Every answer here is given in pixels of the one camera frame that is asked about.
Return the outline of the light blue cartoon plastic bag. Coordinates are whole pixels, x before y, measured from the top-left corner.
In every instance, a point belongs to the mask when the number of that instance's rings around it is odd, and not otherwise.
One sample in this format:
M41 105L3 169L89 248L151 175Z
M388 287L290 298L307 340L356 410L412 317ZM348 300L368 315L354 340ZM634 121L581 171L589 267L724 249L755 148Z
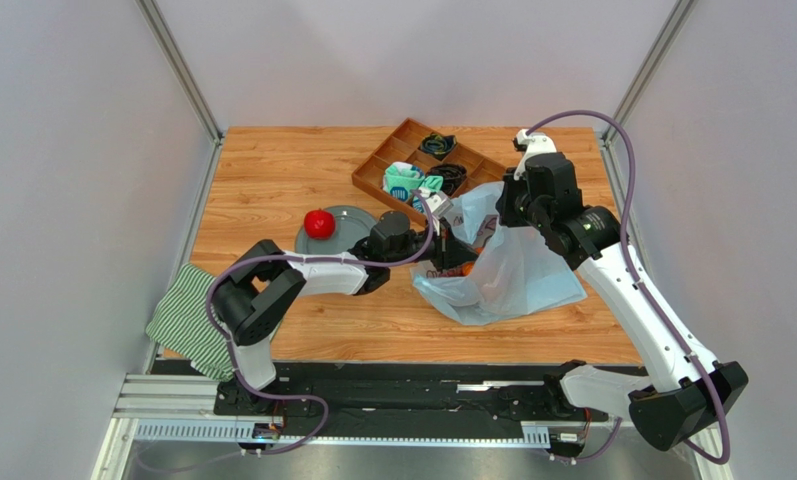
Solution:
M455 237L479 251L468 276L461 268L436 270L430 262L411 269L412 285L445 317L482 326L580 302L587 297L563 258L531 227L498 223L503 183L485 183L452 201L446 219Z

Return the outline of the small orange pumpkin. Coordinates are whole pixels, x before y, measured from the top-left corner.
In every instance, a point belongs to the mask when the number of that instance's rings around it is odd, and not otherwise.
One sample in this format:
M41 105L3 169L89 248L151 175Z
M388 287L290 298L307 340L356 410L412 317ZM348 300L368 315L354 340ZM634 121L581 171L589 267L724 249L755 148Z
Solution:
M472 270L473 270L473 268L474 268L474 266L475 266L474 262L468 262L468 263L462 265L461 266L461 275L462 276L470 275Z

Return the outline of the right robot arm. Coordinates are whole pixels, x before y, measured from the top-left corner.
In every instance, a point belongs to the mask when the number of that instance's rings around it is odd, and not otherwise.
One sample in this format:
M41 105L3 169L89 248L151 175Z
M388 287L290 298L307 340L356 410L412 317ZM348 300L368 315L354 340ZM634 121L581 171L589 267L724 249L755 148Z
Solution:
M587 206L562 153L527 153L506 170L496 204L504 227L532 227L608 306L646 373L626 375L570 361L546 377L558 410L605 412L630 421L660 451L717 426L729 454L727 414L749 383L737 362L721 362L669 307L644 271L615 215Z

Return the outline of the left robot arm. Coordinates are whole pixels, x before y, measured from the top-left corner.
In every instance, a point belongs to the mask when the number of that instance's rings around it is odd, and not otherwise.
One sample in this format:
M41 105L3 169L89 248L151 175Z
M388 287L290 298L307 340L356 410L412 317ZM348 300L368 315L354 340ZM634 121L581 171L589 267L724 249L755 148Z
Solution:
M210 284L205 311L226 344L234 377L258 391L277 377L271 341L297 299L367 295L390 280L394 267L429 262L451 270L478 256L446 221L432 219L415 231L404 213L389 211L340 254L303 255L258 242Z

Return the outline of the red apple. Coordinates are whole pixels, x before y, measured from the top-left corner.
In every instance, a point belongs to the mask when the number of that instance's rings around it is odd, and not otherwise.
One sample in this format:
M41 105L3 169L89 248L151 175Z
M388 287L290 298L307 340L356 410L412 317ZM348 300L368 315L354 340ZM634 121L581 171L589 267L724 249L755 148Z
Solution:
M336 219L332 213L324 209L312 210L303 219L305 234L315 240L328 240L336 231Z

